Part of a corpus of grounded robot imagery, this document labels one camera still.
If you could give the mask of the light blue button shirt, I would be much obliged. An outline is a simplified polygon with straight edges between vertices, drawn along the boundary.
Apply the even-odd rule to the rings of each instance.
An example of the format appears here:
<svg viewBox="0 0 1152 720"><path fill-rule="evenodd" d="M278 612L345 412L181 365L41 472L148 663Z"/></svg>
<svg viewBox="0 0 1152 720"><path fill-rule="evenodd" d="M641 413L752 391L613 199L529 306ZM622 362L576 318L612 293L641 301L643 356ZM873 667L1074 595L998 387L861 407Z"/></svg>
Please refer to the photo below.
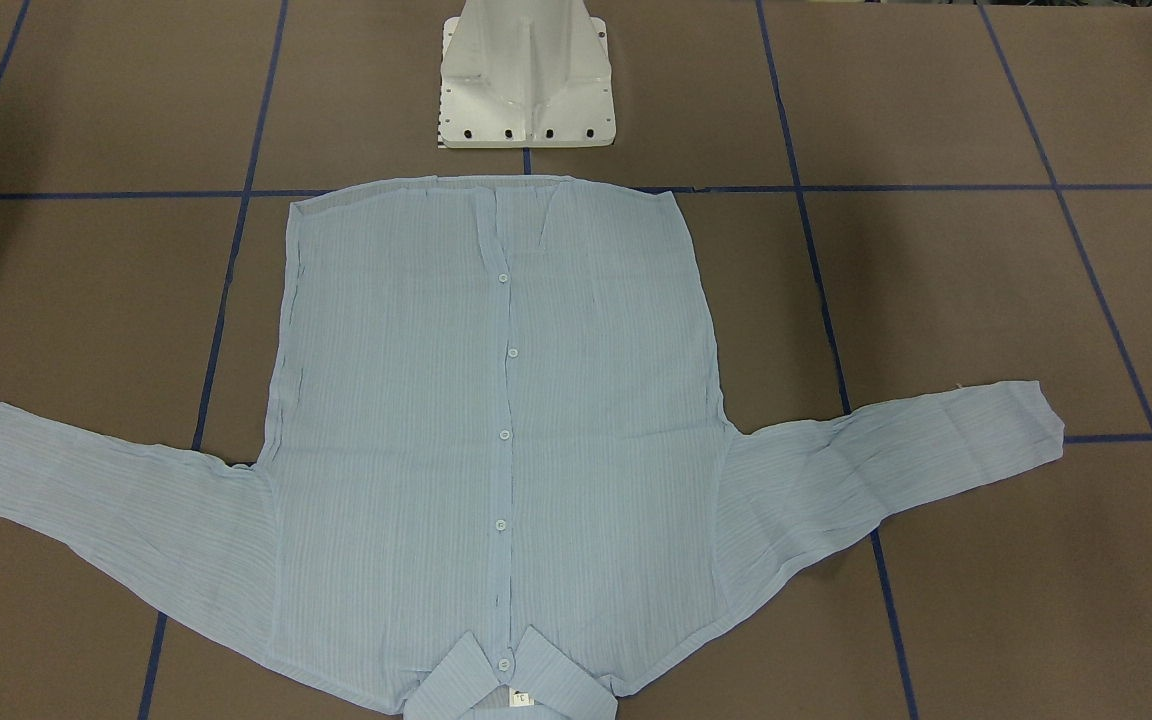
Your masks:
<svg viewBox="0 0 1152 720"><path fill-rule="evenodd" d="M406 719L613 719L897 511L1062 456L1034 381L723 415L668 194L388 179L294 202L251 465L0 402L0 518Z"/></svg>

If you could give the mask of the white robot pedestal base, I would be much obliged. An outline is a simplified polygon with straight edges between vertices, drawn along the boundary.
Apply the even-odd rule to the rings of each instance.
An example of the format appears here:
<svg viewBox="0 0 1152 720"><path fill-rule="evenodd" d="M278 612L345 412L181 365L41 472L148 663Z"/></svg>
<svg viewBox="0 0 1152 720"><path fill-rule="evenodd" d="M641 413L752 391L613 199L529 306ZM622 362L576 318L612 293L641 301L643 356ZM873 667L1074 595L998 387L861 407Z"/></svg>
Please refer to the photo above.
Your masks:
<svg viewBox="0 0 1152 720"><path fill-rule="evenodd" d="M467 1L442 26L444 149L588 149L617 136L608 28L584 1Z"/></svg>

